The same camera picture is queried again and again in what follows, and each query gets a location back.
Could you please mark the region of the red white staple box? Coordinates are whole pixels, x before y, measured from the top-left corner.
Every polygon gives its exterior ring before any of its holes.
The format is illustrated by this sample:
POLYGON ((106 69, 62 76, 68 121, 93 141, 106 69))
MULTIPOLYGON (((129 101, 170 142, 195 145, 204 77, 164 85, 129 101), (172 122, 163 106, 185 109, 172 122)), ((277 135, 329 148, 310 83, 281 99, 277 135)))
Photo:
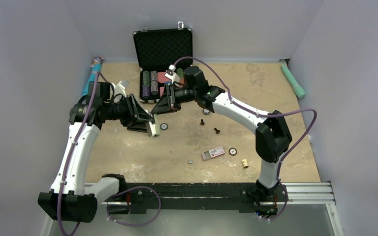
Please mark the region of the red white staple box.
POLYGON ((205 151, 201 155, 202 155, 202 159, 204 161, 207 161, 207 160, 222 156, 224 154, 225 154, 224 148, 223 147, 217 147, 217 148, 205 151))

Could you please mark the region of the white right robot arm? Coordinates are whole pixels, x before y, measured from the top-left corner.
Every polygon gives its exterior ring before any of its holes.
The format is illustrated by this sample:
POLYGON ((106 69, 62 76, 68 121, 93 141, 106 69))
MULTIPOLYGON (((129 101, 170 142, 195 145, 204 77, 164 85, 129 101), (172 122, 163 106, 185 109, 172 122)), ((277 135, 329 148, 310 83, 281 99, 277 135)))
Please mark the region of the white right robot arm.
POLYGON ((279 184, 278 167, 280 157, 285 154, 292 141, 283 115, 274 111, 265 113, 235 98, 230 98, 224 89, 209 85, 198 66, 184 70, 186 84, 168 83, 160 101, 151 110, 152 114, 174 113, 181 104, 195 101, 203 109, 225 116, 247 128, 255 135, 255 149, 262 159, 257 180, 257 195, 268 200, 276 193, 279 184))

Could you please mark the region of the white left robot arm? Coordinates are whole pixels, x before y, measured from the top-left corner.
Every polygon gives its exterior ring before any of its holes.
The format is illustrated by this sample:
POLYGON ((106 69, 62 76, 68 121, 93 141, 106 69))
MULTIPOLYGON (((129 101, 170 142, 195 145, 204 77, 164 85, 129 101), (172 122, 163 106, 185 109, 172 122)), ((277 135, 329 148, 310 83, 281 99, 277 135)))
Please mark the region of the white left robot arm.
POLYGON ((90 223, 105 200, 126 197, 126 180, 121 174, 104 174, 96 184, 85 186, 90 155, 107 120, 119 121, 128 131, 156 136, 155 116, 133 94, 112 95, 113 86, 108 82, 90 82, 88 89, 70 110, 68 142, 56 178, 49 191, 38 196, 39 206, 53 220, 90 223))

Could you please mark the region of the poker chip near stapler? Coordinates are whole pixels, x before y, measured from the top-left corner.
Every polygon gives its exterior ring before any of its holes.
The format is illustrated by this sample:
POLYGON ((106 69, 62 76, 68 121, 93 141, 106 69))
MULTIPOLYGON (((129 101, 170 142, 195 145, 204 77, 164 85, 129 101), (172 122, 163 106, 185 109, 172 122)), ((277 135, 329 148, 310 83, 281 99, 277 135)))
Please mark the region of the poker chip near stapler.
POLYGON ((160 125, 160 129, 161 130, 167 130, 168 129, 168 124, 167 123, 162 123, 161 125, 160 125))

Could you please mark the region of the black poker chip case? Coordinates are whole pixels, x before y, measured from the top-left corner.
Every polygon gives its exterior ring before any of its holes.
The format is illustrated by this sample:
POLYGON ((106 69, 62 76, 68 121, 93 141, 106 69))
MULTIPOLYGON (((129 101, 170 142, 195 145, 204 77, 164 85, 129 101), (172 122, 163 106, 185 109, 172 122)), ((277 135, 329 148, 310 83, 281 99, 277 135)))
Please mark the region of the black poker chip case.
POLYGON ((165 76, 169 65, 193 56, 193 30, 182 22, 174 29, 142 29, 133 33, 133 42, 140 69, 140 102, 157 103, 171 81, 165 76))

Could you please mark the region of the blue marker pen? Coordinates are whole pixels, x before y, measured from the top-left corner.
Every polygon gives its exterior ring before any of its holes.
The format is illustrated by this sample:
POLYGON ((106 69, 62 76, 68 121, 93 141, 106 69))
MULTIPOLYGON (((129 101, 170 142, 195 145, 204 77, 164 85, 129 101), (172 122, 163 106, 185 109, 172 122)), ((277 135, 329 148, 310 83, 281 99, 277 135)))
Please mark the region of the blue marker pen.
POLYGON ((102 64, 103 64, 103 59, 101 57, 96 57, 94 58, 92 64, 91 64, 91 73, 86 80, 85 86, 82 90, 82 96, 88 94, 88 89, 89 89, 89 83, 93 82, 95 80, 95 74, 97 72, 100 72, 102 69, 102 64))

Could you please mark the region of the brown poker chip right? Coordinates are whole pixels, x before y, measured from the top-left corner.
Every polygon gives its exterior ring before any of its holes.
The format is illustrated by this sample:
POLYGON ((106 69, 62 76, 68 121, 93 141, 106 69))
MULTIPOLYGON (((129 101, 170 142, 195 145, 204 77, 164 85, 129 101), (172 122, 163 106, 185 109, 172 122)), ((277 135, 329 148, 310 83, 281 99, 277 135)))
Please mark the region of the brown poker chip right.
POLYGON ((237 155, 237 153, 238 153, 238 151, 237 151, 237 149, 236 148, 230 148, 229 150, 228 150, 228 153, 231 155, 231 156, 235 156, 235 155, 237 155))

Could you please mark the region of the white chess rook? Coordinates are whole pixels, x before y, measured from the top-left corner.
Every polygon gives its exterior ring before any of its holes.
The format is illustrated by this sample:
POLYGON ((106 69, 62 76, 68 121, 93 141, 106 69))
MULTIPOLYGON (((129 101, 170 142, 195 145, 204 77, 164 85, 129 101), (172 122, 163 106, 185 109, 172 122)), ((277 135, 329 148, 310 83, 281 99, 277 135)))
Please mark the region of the white chess rook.
POLYGON ((243 169, 246 169, 246 168, 249 167, 249 163, 248 163, 247 159, 243 159, 243 160, 241 161, 241 163, 242 163, 242 167, 243 167, 243 169))

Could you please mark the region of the green marker pen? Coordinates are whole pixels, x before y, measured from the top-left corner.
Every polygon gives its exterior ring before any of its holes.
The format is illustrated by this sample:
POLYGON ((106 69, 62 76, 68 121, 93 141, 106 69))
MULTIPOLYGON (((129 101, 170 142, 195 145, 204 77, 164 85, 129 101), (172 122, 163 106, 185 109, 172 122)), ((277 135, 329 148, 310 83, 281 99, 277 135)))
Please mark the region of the green marker pen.
POLYGON ((299 85, 293 74, 290 72, 288 66, 286 64, 281 64, 280 66, 282 73, 284 74, 285 78, 291 85, 295 95, 302 99, 306 96, 305 90, 302 88, 302 86, 299 85))

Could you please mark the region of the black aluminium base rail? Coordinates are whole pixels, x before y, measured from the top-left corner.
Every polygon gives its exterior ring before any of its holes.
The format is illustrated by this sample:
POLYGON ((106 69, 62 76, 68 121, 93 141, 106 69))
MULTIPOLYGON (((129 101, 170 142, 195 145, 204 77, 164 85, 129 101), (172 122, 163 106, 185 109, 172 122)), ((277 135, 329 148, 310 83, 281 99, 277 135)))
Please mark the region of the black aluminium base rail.
POLYGON ((290 205, 335 204, 329 183, 284 183, 272 197, 260 196, 253 182, 239 183, 127 183, 131 189, 110 197, 106 206, 114 213, 143 214, 149 209, 162 210, 236 210, 273 217, 290 205))

